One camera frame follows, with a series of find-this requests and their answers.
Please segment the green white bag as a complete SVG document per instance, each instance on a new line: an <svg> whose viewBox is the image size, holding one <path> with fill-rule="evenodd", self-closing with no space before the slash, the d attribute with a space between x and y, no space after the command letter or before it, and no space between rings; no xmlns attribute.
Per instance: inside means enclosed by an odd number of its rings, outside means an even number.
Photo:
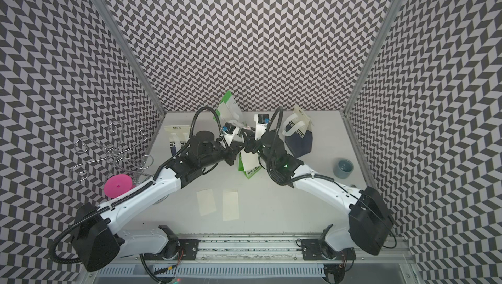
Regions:
<svg viewBox="0 0 502 284"><path fill-rule="evenodd" d="M244 115L230 90L227 90L222 97L222 100L216 108L216 114L221 125L219 128L220 132L223 131L225 123L231 123L239 128L247 126Z"/></svg>
<svg viewBox="0 0 502 284"><path fill-rule="evenodd" d="M251 179L262 167L259 162L259 155L257 153L247 153L244 149L239 153L239 168L247 179Z"/></svg>

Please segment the green white bag front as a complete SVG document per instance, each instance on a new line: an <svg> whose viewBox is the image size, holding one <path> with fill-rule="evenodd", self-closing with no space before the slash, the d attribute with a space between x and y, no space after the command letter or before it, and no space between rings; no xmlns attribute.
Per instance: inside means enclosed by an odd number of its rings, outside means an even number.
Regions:
<svg viewBox="0 0 502 284"><path fill-rule="evenodd" d="M221 125L219 128L220 132L223 131L225 123L231 123L239 128L247 126L244 115L230 90L227 90L222 97L222 100L216 108L216 114Z"/></svg>

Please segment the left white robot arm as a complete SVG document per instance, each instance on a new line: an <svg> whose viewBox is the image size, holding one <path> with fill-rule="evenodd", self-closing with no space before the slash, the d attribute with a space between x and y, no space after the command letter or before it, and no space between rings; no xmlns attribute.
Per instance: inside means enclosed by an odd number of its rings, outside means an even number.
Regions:
<svg viewBox="0 0 502 284"><path fill-rule="evenodd" d="M197 118L203 111L217 117L211 107L200 108L193 116L186 145L162 163L153 176L130 192L97 207L83 205L74 223L49 246L49 259L58 264L81 263L87 271L94 272L116 258L160 253L169 243L175 243L175 235L161 227L138 234L129 234L124 227L159 200L210 172L218 163L234 164L242 148L241 143L232 143L239 127L218 123L218 135L210 131L196 132Z"/></svg>

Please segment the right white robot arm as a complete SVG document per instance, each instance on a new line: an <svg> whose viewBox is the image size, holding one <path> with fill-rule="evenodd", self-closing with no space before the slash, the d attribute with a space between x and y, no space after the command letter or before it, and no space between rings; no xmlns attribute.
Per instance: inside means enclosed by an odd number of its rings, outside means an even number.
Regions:
<svg viewBox="0 0 502 284"><path fill-rule="evenodd" d="M306 165L301 158L312 152L315 138L310 117L298 108L287 118L281 108L273 115L256 114L254 122L246 151L265 163L269 177L279 186L308 192L345 215L344 224L331 224L323 230L319 240L322 254L333 259L338 252L358 247L378 255L393 235L392 215L376 189L339 183L353 171L353 163L338 160L334 178Z"/></svg>

